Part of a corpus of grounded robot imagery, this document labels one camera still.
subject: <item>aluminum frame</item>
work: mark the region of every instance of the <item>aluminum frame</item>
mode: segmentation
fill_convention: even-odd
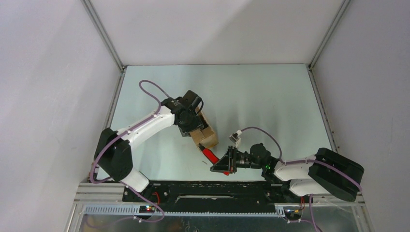
[[[117,101],[119,98],[119,93],[122,87],[122,83],[124,81],[124,76],[126,72],[126,66],[121,62],[120,57],[118,56],[115,47],[110,40],[100,18],[98,17],[97,12],[95,11],[91,0],[81,0],[84,8],[86,9],[88,15],[90,16],[91,21],[93,22],[94,26],[97,29],[97,32],[100,34],[101,39],[103,40],[104,44],[106,45],[110,55],[112,56],[114,62],[118,66],[119,70],[121,71],[121,75],[119,77],[115,93],[113,95],[113,99],[110,105],[109,112],[107,114],[107,118],[105,121],[104,127],[109,127],[111,125],[115,108],[117,105]],[[322,51],[326,47],[329,39],[335,32],[337,26],[339,25],[343,15],[345,14],[348,6],[350,5],[351,0],[344,0],[335,15],[332,23],[330,24],[327,32],[325,33],[315,55],[313,56],[309,65],[307,65],[307,72],[310,77],[310,81],[315,93],[315,97],[318,103],[319,110],[322,115],[323,123],[326,128],[326,133],[328,135],[332,150],[337,152],[338,146],[334,139],[334,132],[331,130],[331,126],[329,123],[329,119],[326,114],[325,106],[322,102],[320,97],[320,93],[318,90],[317,83],[314,78],[313,69],[322,54]],[[81,228],[81,222],[83,219],[84,211],[87,205],[136,205],[136,203],[127,203],[122,202],[122,194],[123,194],[124,186],[122,184],[116,183],[103,183],[99,185],[94,185],[91,183],[80,183],[78,186],[77,194],[74,199],[74,203],[72,205],[67,223],[65,232],[77,232]],[[331,207],[331,206],[351,206],[353,215],[356,220],[356,225],[359,232],[374,232],[374,228],[370,221],[370,216],[368,210],[366,208],[366,204],[364,202],[363,196],[359,194],[355,202],[349,203],[342,201],[334,196],[331,195],[315,195],[314,199],[316,203],[314,206],[318,207]],[[294,207],[298,206],[298,204],[275,204],[277,207]]]
[[[102,41],[107,47],[108,52],[110,53],[116,65],[118,66],[118,69],[121,72],[124,71],[124,65],[122,64],[121,59],[119,58],[118,53],[114,47],[114,44],[111,41],[110,37],[108,36],[108,33],[105,30],[104,25],[100,20],[100,17],[98,17],[98,14],[94,9],[94,6],[92,5],[91,0],[81,0],[81,2],[83,3],[84,8],[87,11],[92,23],[94,24],[95,29],[97,30],[98,34],[101,36]]]

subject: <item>red object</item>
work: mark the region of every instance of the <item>red object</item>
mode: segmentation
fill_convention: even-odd
[[[202,154],[204,154],[212,164],[215,164],[219,161],[218,157],[216,157],[211,150],[202,146],[202,144],[199,144],[199,149],[202,151]]]
[[[158,193],[154,192],[152,195],[157,196],[157,204],[160,204],[160,196],[158,195]]]

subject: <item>white table surface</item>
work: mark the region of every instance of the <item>white table surface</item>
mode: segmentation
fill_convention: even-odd
[[[304,64],[129,66],[111,128],[123,128],[156,109],[156,102],[138,87],[147,79],[176,98],[191,89],[204,100],[203,112],[216,130],[219,144],[212,149],[222,157],[233,143],[228,136],[248,126],[260,127],[277,139],[283,158],[292,160],[316,154],[330,143]],[[144,87],[161,101],[166,97],[149,83]],[[276,145],[262,132],[241,135],[240,151],[263,143],[278,157]],[[238,169],[225,176],[209,171],[211,163],[190,137],[171,126],[132,151],[134,167],[151,180],[263,180],[261,170]],[[98,179],[107,177],[102,169]]]

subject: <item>white panel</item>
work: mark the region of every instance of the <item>white panel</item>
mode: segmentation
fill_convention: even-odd
[[[124,64],[309,63],[342,0],[93,0]]]
[[[2,0],[0,31],[0,231],[63,231],[119,73],[79,0]]]
[[[316,154],[330,148],[318,104],[305,65],[174,65],[129,66],[118,99],[112,129],[123,128],[156,109],[156,102],[143,93],[138,82],[156,82],[174,98],[189,89],[204,100],[204,114],[217,131],[220,143],[213,148],[222,157],[233,143],[228,136],[239,129],[257,126],[277,138],[284,159]],[[143,84],[161,101],[165,95]],[[258,130],[241,135],[241,151],[263,143],[278,157],[278,148]],[[132,151],[134,166],[156,180],[263,180],[259,169],[238,169],[233,175],[212,173],[211,163],[190,137],[177,126],[166,128]],[[98,178],[107,177],[99,172]]]
[[[356,0],[315,70],[342,155],[365,168],[376,231],[408,231],[410,1]]]

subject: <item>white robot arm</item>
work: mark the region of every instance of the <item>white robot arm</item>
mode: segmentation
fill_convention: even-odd
[[[189,90],[183,97],[165,99],[157,111],[143,120],[117,131],[106,128],[100,135],[94,156],[95,163],[115,181],[138,192],[143,191],[149,180],[133,168],[131,151],[171,125],[177,125],[182,136],[189,136],[189,132],[203,129],[201,116],[195,111],[201,101],[197,94]]]

